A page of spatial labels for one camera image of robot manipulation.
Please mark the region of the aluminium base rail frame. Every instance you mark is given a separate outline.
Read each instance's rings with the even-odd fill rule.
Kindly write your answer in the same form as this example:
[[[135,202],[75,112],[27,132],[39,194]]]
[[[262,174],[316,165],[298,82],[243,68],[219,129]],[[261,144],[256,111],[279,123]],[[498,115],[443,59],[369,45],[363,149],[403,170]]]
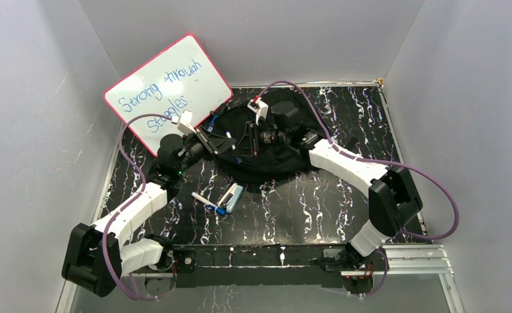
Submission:
[[[58,312],[462,312],[442,245],[386,245],[371,265],[323,269],[311,259],[340,245],[192,245],[175,252],[178,273],[142,269],[144,296],[98,297],[64,285]]]

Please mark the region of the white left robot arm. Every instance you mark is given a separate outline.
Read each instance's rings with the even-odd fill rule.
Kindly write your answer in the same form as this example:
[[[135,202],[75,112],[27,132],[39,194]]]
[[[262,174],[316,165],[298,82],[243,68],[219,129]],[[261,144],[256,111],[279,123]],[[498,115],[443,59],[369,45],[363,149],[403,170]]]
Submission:
[[[129,239],[148,218],[175,198],[187,169],[203,158],[219,156],[235,144],[232,137],[204,129],[163,137],[141,187],[105,217],[72,229],[62,277],[105,297],[116,286],[124,288],[122,279],[143,267],[164,272],[175,270],[177,260],[170,239],[159,235],[147,235],[135,243]]]

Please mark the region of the white eraser block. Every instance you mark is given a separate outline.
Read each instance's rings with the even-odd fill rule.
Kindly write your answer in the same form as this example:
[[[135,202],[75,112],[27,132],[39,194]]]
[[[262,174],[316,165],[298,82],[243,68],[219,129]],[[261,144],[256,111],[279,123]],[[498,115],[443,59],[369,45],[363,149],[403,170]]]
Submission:
[[[234,183],[227,192],[219,199],[217,205],[225,210],[226,213],[233,213],[235,206],[242,197],[244,187]]]

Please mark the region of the blue stapler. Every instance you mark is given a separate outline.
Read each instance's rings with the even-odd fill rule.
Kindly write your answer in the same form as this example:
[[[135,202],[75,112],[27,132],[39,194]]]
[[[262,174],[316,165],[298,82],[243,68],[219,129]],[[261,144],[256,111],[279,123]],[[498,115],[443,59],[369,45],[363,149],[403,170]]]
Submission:
[[[217,120],[217,118],[218,118],[217,114],[213,114],[212,115],[212,118],[211,118],[211,120],[210,120],[210,122],[209,122],[209,124],[207,126],[207,131],[208,132],[212,132],[213,131],[214,125],[215,125],[215,121]]]

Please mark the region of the black student backpack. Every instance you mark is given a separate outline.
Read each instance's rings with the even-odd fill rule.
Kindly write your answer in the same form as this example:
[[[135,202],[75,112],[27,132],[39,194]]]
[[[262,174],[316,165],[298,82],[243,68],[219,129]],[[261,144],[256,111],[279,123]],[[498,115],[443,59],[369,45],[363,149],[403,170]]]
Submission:
[[[225,136],[227,130],[236,139],[236,149],[226,150],[217,157],[216,163],[228,175],[242,183],[262,183],[286,179],[297,172],[315,170],[309,152],[325,139],[322,118],[314,115],[301,93],[291,89],[275,89],[266,92],[262,100],[269,109],[265,121],[277,125],[279,136],[270,145],[261,145],[260,154],[251,156],[245,139],[245,123],[255,122],[255,113],[247,108],[248,100],[235,106],[222,104],[218,107],[213,134]]]

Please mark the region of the white blue whiteboard marker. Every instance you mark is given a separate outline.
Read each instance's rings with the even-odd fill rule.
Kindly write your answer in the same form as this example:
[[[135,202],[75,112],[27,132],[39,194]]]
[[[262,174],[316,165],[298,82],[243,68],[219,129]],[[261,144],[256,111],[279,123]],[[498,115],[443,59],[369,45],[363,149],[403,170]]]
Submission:
[[[206,206],[209,206],[211,209],[214,210],[214,212],[216,212],[218,215],[220,216],[225,216],[227,215],[227,212],[225,210],[225,208],[223,207],[219,207],[218,205],[214,204],[213,202],[209,201],[207,198],[203,197],[202,195],[196,193],[196,192],[192,192],[191,193],[191,196],[197,200],[198,202],[206,205]]]

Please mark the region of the pink framed whiteboard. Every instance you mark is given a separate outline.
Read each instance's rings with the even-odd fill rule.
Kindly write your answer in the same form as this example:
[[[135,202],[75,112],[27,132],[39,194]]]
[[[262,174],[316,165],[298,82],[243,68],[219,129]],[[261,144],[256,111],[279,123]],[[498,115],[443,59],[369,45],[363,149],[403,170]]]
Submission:
[[[156,155],[160,139],[177,134],[170,122],[185,111],[198,126],[211,111],[231,99],[231,87],[194,35],[187,34],[104,93],[106,103]]]

